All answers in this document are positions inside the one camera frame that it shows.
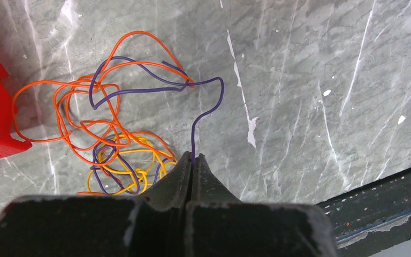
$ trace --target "gray marble surface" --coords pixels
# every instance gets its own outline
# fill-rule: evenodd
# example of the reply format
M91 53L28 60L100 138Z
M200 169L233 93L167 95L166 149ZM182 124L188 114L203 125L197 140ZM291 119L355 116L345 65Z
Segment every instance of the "gray marble surface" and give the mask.
M35 80L92 73L138 29L162 39L196 80L225 80L223 105L200 121L196 143L241 200L317 203L411 167L411 0L2 0L0 63L11 75L4 85L13 94ZM118 53L168 59L145 37ZM161 86L126 71L110 81ZM39 86L18 100L26 135L56 135L54 90ZM194 117L218 96L218 85L128 95L120 120L181 154ZM75 100L76 116L109 118L86 97ZM0 210L23 194L83 190L88 167L63 142L0 160Z

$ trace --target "wire bundle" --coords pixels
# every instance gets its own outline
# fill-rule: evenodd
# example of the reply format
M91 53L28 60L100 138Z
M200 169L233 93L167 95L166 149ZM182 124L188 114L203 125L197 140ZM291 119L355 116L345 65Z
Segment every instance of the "wire bundle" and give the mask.
M162 63L154 63L154 62L145 62L145 61L135 61L131 58L124 57L124 56L114 56L119 45L126 38L132 35L135 35L135 34L144 34L156 40L160 44L160 46L162 46L163 49L169 54L171 59L174 61L175 65L172 65L165 61L162 61ZM117 64L115 66L111 66L108 68L112 60L123 60L126 62ZM106 78L106 76L110 72L118 68L129 66L129 65L137 65L140 68L142 68L144 71L146 71L149 75L154 77L155 79L163 83L175 86L175 87L120 90L120 87L116 84L105 84L103 82L103 80ZM172 81L165 80L157 76L156 74L154 74L152 71L150 71L147 68L147 66L158 67L158 68L168 70L180 76L181 78L183 78L185 82L178 83L178 82L172 82ZM208 84L214 81L219 81L221 84L221 92L220 92L220 97L219 97L217 104L210 110L200 114L195 119L195 121L193 121L191 143L192 143L192 161L194 161L194 157L195 157L194 132L195 132L196 124L202 117L212 113L219 107L219 105L221 104L223 100L223 96L224 96L224 82L220 77L216 77L216 78L203 81L203 82L194 82L193 79L191 79L186 74L186 72L184 71L180 63L177 61L177 59L174 57L171 51L163 44L163 42L157 37L155 37L154 35L148 32L145 32L145 31L133 31L121 37L119 41L116 43L116 45L114 46L108 59L104 61L98 67L98 69L96 70L94 74L81 76L78 80L73 81L73 82L40 80L40 81L36 81L36 82L30 83L24 86L23 88L21 88L19 91L15 93L12 99L12 108L14 108L14 104L15 104L17 97L26 89L36 86L36 85L40 85L40 84L58 85L59 86L58 89L53 94L52 103L55 107L57 127L59 130L60 136L51 138L51 139L43 139L43 140L31 139L31 138L24 136L21 133L21 131L19 130L15 115L13 115L12 117L13 124L14 124L15 131L17 132L17 134L23 139L31 141L31 142L53 142L53 141L58 141L58 140L64 140L77 157L82 159L84 162L92 165L90 167L90 172L87 178L87 184L86 184L87 191L79 192L78 194L117 195L117 194L122 194L126 192L128 194L136 195L136 194L144 192L148 188L148 186L156 183L158 179L161 179L163 176L165 176L167 174L166 166L169 164L176 164L176 159L175 159L175 155L172 152L172 150L156 134L147 132L147 131L130 132L122 126L121 122L119 121L117 117L118 112L119 112L119 104L121 100L120 99L121 95L122 94L133 94L133 93L155 93L155 92L163 92L163 91L181 92L187 86L194 87L197 85L205 85L205 84ZM62 97L59 98L58 95L63 89L70 89L70 90L68 91L68 93L64 94ZM107 89L115 89L116 91L110 93L109 91L108 92L106 91ZM103 98L99 100L97 103L94 103L93 95L98 94L98 93L101 93L103 95ZM107 103L109 107L109 111L112 116L112 121L108 121L105 119L82 120L79 124L75 124L75 122L71 120L71 115L69 112L70 100L74 94L87 94L89 96L90 105L94 110L96 110L99 106L103 105L104 103ZM111 99L114 97L116 98L115 105L111 103ZM65 118L67 120L67 123L65 123L64 117L62 116L61 111L60 111L62 104L65 105L65 110L66 110ZM81 148L81 147L74 145L70 138L72 136L73 130L69 130L67 128L67 124L69 124L69 126L73 127L75 130L81 130L81 131L86 132L88 135L94 138L96 142L86 148ZM102 126L104 125L105 127L107 127L107 129L103 134L97 135L91 131L91 127L96 126L96 125L102 125ZM159 150L155 148L154 145L148 139L149 137L159 142L161 145L163 145L164 149ZM123 149L123 148L130 147L130 145L132 146L136 145L136 148L127 149L127 150ZM93 154L92 160L88 160L84 158L80 153L80 152L87 152L87 151L92 151L92 154ZM149 164L149 166L145 169L141 169L141 168L133 169L130 166L130 164L122 157L122 155L124 154L144 153L144 152L152 153L152 161ZM119 163L122 166L123 170L116 170L110 167L110 164L115 162L116 160L117 160L117 163ZM153 182L150 183L148 181L148 173L155 165L157 165L157 169L155 172L155 178ZM104 174L105 176L112 178L116 182L116 184L120 187L120 190L114 193L107 192L101 182L101 179L98 175L98 171L101 171L101 173ZM90 189L89 182L90 182L90 178L92 174L95 175L95 178L97 179L97 182L102 192L96 192ZM119 178L117 178L116 175L123 175L126 178L130 178L131 182L128 185L124 186L124 183Z

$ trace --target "floor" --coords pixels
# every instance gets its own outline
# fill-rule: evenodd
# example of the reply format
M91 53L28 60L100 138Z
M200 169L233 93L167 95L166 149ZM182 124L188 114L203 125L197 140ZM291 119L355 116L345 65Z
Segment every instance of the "floor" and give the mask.
M4 85L13 94L35 80L92 73L138 29L162 39L196 80L224 79L224 102L200 121L196 143L241 200L318 203L411 167L411 0L2 0ZM167 59L145 37L118 53ZM160 86L127 72L110 80ZM17 101L27 136L57 134L54 90L43 85ZM125 96L120 120L181 154L194 117L218 96L218 85ZM75 100L78 117L106 115ZM63 142L0 160L0 210L23 194L84 190L88 167Z

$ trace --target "marble pattern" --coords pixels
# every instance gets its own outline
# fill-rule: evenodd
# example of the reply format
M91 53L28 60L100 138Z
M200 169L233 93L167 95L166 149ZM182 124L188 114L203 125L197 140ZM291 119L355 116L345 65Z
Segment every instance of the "marble pattern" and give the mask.
M91 73L137 29L160 37L193 78L225 80L223 105L199 123L196 143L241 200L317 203L411 167L411 0L2 0L4 85L13 94L35 80ZM145 37L119 53L167 59ZM134 68L110 81L159 86ZM56 135L54 90L18 100L26 135ZM121 120L181 154L194 117L218 96L218 85L125 96ZM86 97L74 100L76 116L106 118ZM63 142L0 160L0 210L23 194L83 190L87 169Z

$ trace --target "wire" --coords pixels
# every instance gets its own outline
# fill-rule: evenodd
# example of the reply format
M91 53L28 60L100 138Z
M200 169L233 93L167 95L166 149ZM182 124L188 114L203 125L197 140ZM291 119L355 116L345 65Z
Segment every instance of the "wire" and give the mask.
M114 56L117 48L120 46L120 44L128 37L136 34L144 34L148 35L151 38L153 38L155 41L157 41L160 46L168 53L168 55L171 57L171 59L174 61L175 65L172 65L168 62L162 61L162 63L154 63L154 62L146 62L146 61L135 61L131 58L124 57L124 56ZM108 67L110 62L113 60L124 60L126 62L120 63L111 67ZM137 65L138 67L142 68L144 71L146 71L149 75L154 77L155 79L168 84L168 85L173 85L176 87L161 87L161 88L150 88L150 89L126 89L126 90L120 90L120 87L116 84L104 84L103 80L106 78L106 76L121 67L129 66L129 65ZM170 71L171 73L174 73L184 79L184 83L178 83L178 82L172 82L165 80L156 74L154 74L150 69L147 67L154 67L156 69L162 68L167 71ZM51 84L51 85L57 85L59 86L57 90L54 92L53 97L52 97L52 103L53 106L55 107L55 112L56 112L56 119L57 119L57 127L59 131L59 136L50 138L50 139L31 139L26 136L24 136L17 124L17 120L15 115L12 116L13 124L15 127L16 133L22 137L23 139L31 142L53 142L53 141L58 141L58 140L64 140L67 145L70 147L71 151L83 160L84 162L91 164L92 167L90 168L90 172L87 177L87 191L84 192L78 192L78 194L94 194L94 195L102 195L102 194L110 194L110 195L117 195L117 194L122 194L124 192L128 194L139 194L144 192L150 185L154 184L157 182L158 179L161 179L163 176L165 176L168 172L166 166L167 165L175 165L176 164L176 159L173 151L168 147L168 145L156 134L153 134L151 132L147 131L135 131L135 132L130 132L127 129L125 129L121 122L118 119L118 113L119 113L119 104L120 104L120 95L122 94L132 94L132 93L154 93L154 92L163 92L163 91L177 91L181 92L183 91L187 86L189 87L194 87L197 85L206 85L208 83L214 82L214 81L219 81L221 84L221 92L220 92L220 97L217 102L217 104L212 107L210 110L203 112L200 114L192 124L192 135L191 135L191 140L192 140L192 162L194 163L194 158L195 158L195 142L194 142L194 134L195 134L195 127L199 120L212 113L215 111L219 105L221 104L224 96L224 82L220 77L216 77L210 80L202 81L202 82L194 82L193 79L191 79L187 73L183 70L182 66L178 62L178 60L174 57L174 55L171 53L171 51L163 44L162 41L160 41L157 37L153 36L152 34L144 31L134 31L130 32L123 37L119 39L119 41L116 43L114 46L113 50L111 51L109 57L107 60L105 60L96 70L94 74L89 74L85 76L81 76L78 80L73 81L73 82L59 82L59 81L53 81L53 80L40 80L36 81L33 83L30 83L23 88L21 88L19 91L15 93L15 95L12 98L12 113L14 114L14 104L17 99L17 97L25 90L34 87L36 85L40 84ZM68 93L64 94L62 97L58 97L61 91L64 91L64 89L70 89ZM115 89L115 92L110 93L109 89ZM103 98L99 100L97 103L94 103L93 101L93 95L101 93L103 95ZM96 110L99 108L102 104L107 103L108 104L108 109L111 113L112 120L105 120L105 119L97 119L97 120L81 120L79 124L76 124L75 122L72 121L71 115L70 115L70 100L71 97L74 94L87 94L89 96L89 102L91 107ZM111 103L111 99L113 97L116 97L116 103L113 105ZM64 117L60 111L62 104L65 105L65 118L67 120L67 123L64 120ZM71 135L73 134L73 130L69 130L67 128L67 124L72 126L74 129L77 131L83 131L89 136L91 136L93 139L95 139L95 143L92 145L86 147L86 148L81 148L76 145L74 145L71 141ZM93 126L96 125L104 125L107 127L106 131L101 134L97 135L93 133L90 129ZM148 137L151 137L153 140L156 142L160 143L160 145L163 146L163 149L157 149L154 147L154 144L151 143L151 141L148 139ZM134 149L126 149L124 150L123 148L129 147L130 145L135 146ZM93 159L88 160L83 157L83 155L80 152L87 152L92 150L93 153ZM151 157L151 162L149 166L145 169L141 168L136 168L133 169L132 166L123 158L123 155L128 155L128 154L135 154L135 153L152 153ZM113 169L109 166L109 164L115 162L117 160L117 163L120 164L122 169ZM157 164L157 168L155 171L155 177L152 183L149 183L148 181L148 176L149 173L151 172L151 169L154 167L154 165ZM102 174L104 174L106 177L112 178L114 182L119 186L120 190L109 193L105 189L106 186L103 186L103 183L101 181L101 178L99 176L99 172L101 171ZM92 178L92 174L94 174L94 177L96 178L98 185L101 189L102 192L95 192L92 191L90 188L90 180ZM127 186L124 186L124 183L117 178L116 176L123 176L122 179L127 178L130 179L130 182L128 183Z

